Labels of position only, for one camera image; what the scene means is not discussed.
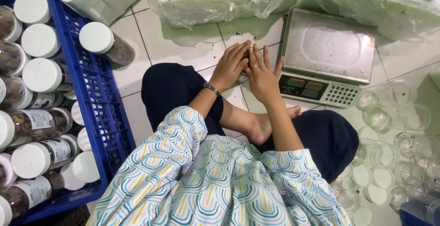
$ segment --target woman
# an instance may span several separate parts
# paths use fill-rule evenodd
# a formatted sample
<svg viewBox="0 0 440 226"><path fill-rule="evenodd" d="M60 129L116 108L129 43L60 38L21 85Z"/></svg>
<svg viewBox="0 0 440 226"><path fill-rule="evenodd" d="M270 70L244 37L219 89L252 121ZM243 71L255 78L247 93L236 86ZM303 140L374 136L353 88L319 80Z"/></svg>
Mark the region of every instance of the woman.
<svg viewBox="0 0 440 226"><path fill-rule="evenodd" d="M155 133L124 162L88 225L350 224L329 183L354 158L356 131L332 111L286 109L283 58L272 73L267 46L261 55L250 43L229 47L208 83L190 66L146 71L142 100ZM267 114L220 96L244 68Z"/></svg>

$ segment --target woman's left hand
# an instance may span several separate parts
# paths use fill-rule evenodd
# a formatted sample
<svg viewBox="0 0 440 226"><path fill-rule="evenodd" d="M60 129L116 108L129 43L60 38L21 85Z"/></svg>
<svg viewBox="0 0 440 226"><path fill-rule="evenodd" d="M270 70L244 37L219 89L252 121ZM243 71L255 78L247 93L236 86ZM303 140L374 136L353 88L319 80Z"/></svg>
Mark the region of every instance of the woman's left hand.
<svg viewBox="0 0 440 226"><path fill-rule="evenodd" d="M249 59L243 58L246 50L250 47L251 41L247 40L242 44L235 43L230 46L217 64L209 84L219 92L229 89L237 80L240 72L248 64Z"/></svg>

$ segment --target dark trousers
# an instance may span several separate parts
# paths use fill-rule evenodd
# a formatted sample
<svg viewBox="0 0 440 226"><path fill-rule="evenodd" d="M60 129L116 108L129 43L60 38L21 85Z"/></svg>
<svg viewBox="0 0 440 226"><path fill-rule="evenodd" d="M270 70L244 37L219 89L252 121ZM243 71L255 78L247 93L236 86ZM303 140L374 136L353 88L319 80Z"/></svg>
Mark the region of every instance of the dark trousers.
<svg viewBox="0 0 440 226"><path fill-rule="evenodd" d="M192 66L163 63L151 66L142 80L142 101L153 131L174 108L188 105L200 92L203 77ZM217 98L206 116L208 134L224 136L220 126L223 99ZM313 161L328 182L334 181L353 160L359 145L356 130L341 115L329 110L310 110L292 119ZM261 152L275 150L273 138L255 145Z"/></svg>

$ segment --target wristwatch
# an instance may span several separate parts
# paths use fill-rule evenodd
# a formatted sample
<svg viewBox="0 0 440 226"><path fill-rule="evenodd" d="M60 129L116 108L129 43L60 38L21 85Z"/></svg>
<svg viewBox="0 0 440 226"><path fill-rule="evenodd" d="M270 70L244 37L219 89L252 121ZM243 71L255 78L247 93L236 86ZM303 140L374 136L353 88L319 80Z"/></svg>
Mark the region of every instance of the wristwatch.
<svg viewBox="0 0 440 226"><path fill-rule="evenodd" d="M208 82L205 82L201 87L214 91L214 93L216 93L217 97L221 96L220 92L216 88L214 88L214 86L210 85Z"/></svg>

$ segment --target blue plastic crate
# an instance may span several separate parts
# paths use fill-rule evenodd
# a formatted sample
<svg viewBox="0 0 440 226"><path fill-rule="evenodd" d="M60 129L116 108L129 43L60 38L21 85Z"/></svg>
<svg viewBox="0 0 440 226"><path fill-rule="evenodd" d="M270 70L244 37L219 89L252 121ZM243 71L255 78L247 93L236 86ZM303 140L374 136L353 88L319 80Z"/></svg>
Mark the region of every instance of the blue plastic crate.
<svg viewBox="0 0 440 226"><path fill-rule="evenodd" d="M64 190L57 197L31 208L26 215L14 219L11 223L14 225L99 199L121 164L136 147L108 60L88 52L79 43L80 29L90 20L81 17L61 0L47 1L101 179L77 191ZM13 7L14 2L0 0L0 5Z"/></svg>

